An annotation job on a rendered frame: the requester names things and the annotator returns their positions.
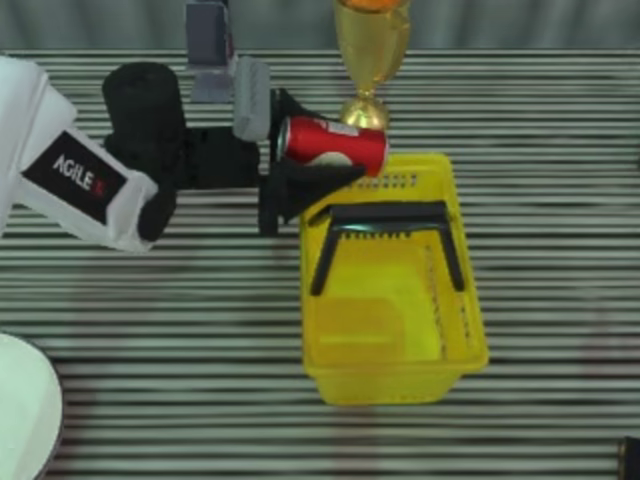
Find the yellow basket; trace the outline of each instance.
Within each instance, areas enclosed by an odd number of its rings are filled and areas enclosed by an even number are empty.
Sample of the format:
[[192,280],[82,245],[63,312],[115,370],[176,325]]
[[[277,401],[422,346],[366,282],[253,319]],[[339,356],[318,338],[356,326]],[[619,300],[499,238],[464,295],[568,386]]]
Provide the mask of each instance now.
[[435,402],[486,366],[446,156],[392,155],[305,212],[300,236],[304,365],[325,402]]

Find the black handle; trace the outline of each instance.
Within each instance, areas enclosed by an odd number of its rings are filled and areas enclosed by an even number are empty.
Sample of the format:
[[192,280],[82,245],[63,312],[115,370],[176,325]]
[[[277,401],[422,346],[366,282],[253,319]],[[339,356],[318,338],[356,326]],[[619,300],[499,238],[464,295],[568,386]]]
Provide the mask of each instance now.
[[465,289],[447,205],[439,202],[377,202],[328,205],[316,213],[309,226],[330,218],[320,258],[311,283],[311,295],[320,296],[331,270],[340,237],[345,233],[394,234],[437,230],[451,277],[458,292]]

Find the black label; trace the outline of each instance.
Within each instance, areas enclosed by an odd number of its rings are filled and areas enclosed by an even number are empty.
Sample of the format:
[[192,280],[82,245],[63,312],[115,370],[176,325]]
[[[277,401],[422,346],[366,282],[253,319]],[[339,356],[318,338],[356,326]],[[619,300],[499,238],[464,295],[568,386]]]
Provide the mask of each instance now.
[[103,225],[109,205],[127,181],[67,132],[22,175]]

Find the soda can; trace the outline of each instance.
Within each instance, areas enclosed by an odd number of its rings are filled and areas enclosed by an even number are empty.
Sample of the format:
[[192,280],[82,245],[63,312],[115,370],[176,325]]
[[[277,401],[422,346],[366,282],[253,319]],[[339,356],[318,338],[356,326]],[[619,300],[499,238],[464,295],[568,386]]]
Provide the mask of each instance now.
[[289,117],[278,137],[278,158],[300,165],[363,166],[380,175],[389,157],[385,132],[356,128],[311,117]]

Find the white plate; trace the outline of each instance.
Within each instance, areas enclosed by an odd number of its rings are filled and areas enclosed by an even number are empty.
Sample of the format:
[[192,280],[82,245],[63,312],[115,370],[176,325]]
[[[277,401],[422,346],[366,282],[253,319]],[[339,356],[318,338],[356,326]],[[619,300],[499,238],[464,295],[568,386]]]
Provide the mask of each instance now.
[[0,334],[0,479],[39,477],[60,440],[62,389],[37,348]]

